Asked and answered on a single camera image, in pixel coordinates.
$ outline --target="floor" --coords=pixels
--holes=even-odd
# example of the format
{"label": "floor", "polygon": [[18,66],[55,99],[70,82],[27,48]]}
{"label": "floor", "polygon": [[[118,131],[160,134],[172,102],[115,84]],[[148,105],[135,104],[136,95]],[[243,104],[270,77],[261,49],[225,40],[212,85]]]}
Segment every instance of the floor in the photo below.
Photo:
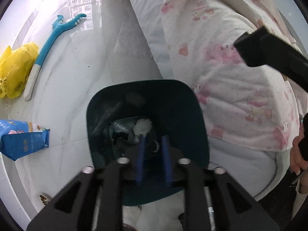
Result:
{"label": "floor", "polygon": [[[92,166],[85,116],[93,95],[113,84],[161,79],[129,0],[46,0],[23,44],[33,41],[41,48],[58,14],[68,21],[78,13],[87,18],[56,39],[32,99],[5,101],[9,119],[50,129],[48,149],[15,162],[36,211],[43,208],[40,193],[55,196],[82,167]],[[135,38],[127,44],[130,32]]]}

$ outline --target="white cloth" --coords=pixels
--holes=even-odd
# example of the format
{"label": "white cloth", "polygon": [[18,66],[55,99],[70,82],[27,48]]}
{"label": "white cloth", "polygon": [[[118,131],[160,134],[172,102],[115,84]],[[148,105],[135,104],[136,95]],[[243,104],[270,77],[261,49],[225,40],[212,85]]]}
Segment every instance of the white cloth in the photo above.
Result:
{"label": "white cloth", "polygon": [[164,0],[130,0],[153,58],[164,79],[173,79],[166,40],[161,25],[161,4]]}
{"label": "white cloth", "polygon": [[297,214],[297,212],[299,211],[299,209],[303,205],[303,203],[306,200],[306,197],[308,195],[308,193],[302,194],[300,192],[300,188],[301,188],[301,180],[299,179],[298,182],[297,182],[297,185],[296,185],[296,198],[295,198],[295,201],[294,201],[294,204],[293,204],[292,219]]}
{"label": "white cloth", "polygon": [[208,142],[209,169],[223,165],[250,195],[259,195],[273,181],[277,172],[275,152],[251,150],[211,136]]}
{"label": "white cloth", "polygon": [[290,149],[299,130],[290,84],[268,66],[248,67],[233,46],[266,25],[296,48],[273,0],[164,0],[161,15],[174,77],[194,90],[208,135],[254,150]]}

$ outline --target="wall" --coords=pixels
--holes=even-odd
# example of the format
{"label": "wall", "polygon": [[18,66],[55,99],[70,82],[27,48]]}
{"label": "wall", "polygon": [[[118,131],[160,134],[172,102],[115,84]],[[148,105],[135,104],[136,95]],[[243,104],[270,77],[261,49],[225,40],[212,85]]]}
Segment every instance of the wall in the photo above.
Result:
{"label": "wall", "polygon": [[308,24],[296,3],[293,0],[274,0],[274,2],[296,32],[297,36],[293,37],[298,42],[301,41],[298,47],[304,47],[308,52]]}
{"label": "wall", "polygon": [[18,33],[28,17],[42,0],[13,0],[0,20],[0,55],[4,49],[13,46]]}

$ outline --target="human hand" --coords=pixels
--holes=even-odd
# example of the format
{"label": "human hand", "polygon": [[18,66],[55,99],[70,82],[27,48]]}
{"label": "human hand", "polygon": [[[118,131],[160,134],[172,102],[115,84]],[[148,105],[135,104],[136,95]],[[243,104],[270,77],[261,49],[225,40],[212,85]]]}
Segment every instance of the human hand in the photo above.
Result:
{"label": "human hand", "polygon": [[300,193],[301,194],[307,194],[308,193],[308,170],[304,171],[303,174],[300,177]]}
{"label": "human hand", "polygon": [[299,175],[300,169],[307,169],[308,162],[304,160],[301,156],[298,144],[304,138],[304,125],[301,124],[299,127],[299,136],[296,136],[293,140],[293,147],[290,152],[290,168],[291,171],[294,171],[296,175]]}

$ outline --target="yellow plastic bag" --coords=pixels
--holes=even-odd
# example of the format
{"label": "yellow plastic bag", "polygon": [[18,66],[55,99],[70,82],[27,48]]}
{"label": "yellow plastic bag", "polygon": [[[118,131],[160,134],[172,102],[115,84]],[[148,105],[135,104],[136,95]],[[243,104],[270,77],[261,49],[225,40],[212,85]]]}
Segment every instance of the yellow plastic bag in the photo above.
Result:
{"label": "yellow plastic bag", "polygon": [[0,58],[0,98],[20,96],[24,90],[28,76],[39,47],[29,42],[12,51],[8,46]]}

